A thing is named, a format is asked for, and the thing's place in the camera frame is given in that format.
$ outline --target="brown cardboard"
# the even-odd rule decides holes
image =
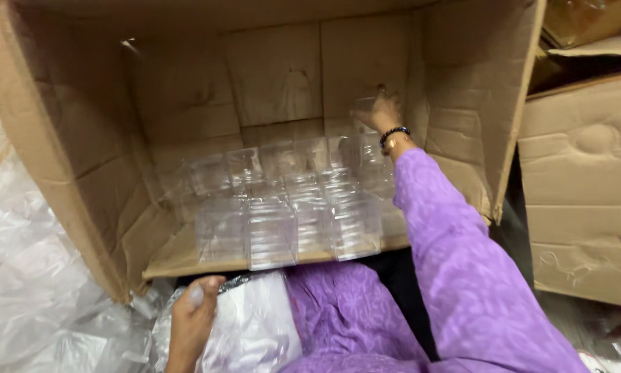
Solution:
[[[236,32],[225,39],[242,126],[322,116],[319,23]]]
[[[555,56],[602,56],[602,55],[616,55],[621,56],[621,35],[596,42],[591,42],[581,47],[575,47],[572,49],[550,49],[547,52],[549,55]]]
[[[0,1],[0,119],[117,301],[146,290],[143,272],[246,267],[199,263],[162,202],[183,160],[349,133],[352,100],[377,84],[497,221],[545,2],[430,3]],[[384,250],[407,244],[385,232]]]
[[[621,0],[550,0],[543,31],[562,49],[621,35]]]
[[[621,305],[621,74],[529,101],[519,153],[535,287]]]

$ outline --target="transparent plastic box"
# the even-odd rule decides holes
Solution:
[[[246,258],[247,205],[242,199],[208,199],[199,207],[195,221],[200,261]]]
[[[228,172],[235,194],[246,197],[246,184],[264,181],[257,148],[248,148],[226,153]]]
[[[243,186],[243,193],[249,199],[285,199],[285,183],[281,179],[248,180]]]
[[[356,168],[359,184],[364,190],[382,198],[393,196],[395,192],[393,163],[389,157],[381,153],[380,135],[378,133],[361,134],[359,142],[360,162]]]
[[[333,250],[332,210],[326,199],[292,201],[297,214],[299,252]]]
[[[249,201],[246,243],[252,271],[294,266],[298,254],[295,211],[278,199]]]
[[[326,138],[294,142],[300,172],[324,171],[330,168]]]
[[[225,154],[214,154],[187,163],[193,189],[199,196],[232,194]]]
[[[359,136],[327,137],[327,152],[331,169],[355,171],[361,163]]]
[[[373,110],[373,106],[375,105],[376,99],[377,99],[377,96],[357,98],[354,101],[352,109],[359,110],[361,112],[370,113]],[[361,122],[357,118],[354,118],[354,128],[356,128],[358,133],[375,132],[371,130],[365,123]]]
[[[286,174],[301,171],[292,141],[262,145],[259,148],[259,156],[260,165],[269,179],[280,179]]]
[[[339,261],[380,253],[380,200],[365,192],[332,203],[332,244]]]
[[[335,182],[346,182],[352,180],[352,174],[348,169],[334,169],[319,173],[320,183],[331,184]]]
[[[324,196],[317,173],[289,174],[285,177],[285,188],[290,200],[322,199]]]
[[[193,222],[202,198],[196,194],[188,167],[183,165],[172,173],[160,174],[159,181],[163,187],[161,203],[172,208],[179,225]]]

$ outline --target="hand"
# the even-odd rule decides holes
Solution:
[[[359,121],[375,130],[380,135],[392,128],[401,127],[400,97],[389,94],[384,86],[378,87],[378,97],[370,112],[355,110],[352,112]]]
[[[174,302],[167,373],[195,371],[196,361],[202,355],[212,331],[218,285],[225,281],[223,276],[197,279]],[[203,292],[200,304],[199,295]]]

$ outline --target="black pants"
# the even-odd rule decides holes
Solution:
[[[393,300],[403,312],[403,316],[423,351],[426,352],[431,361],[438,361],[439,357],[432,337],[430,318],[428,318],[428,311],[423,305],[417,275],[414,273],[412,250],[407,248],[389,251],[376,256],[356,259],[356,261],[378,273],[381,283],[389,289]],[[248,271],[202,274],[201,276],[223,275],[231,279],[245,273]],[[176,285],[177,287],[188,286],[193,280],[201,276],[180,277],[177,279]]]

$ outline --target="white plastic bag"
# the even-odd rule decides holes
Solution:
[[[247,276],[249,281],[218,295],[214,326],[196,372],[276,372],[302,356],[283,273]],[[175,291],[152,332],[157,372],[167,363],[172,306],[184,290]]]

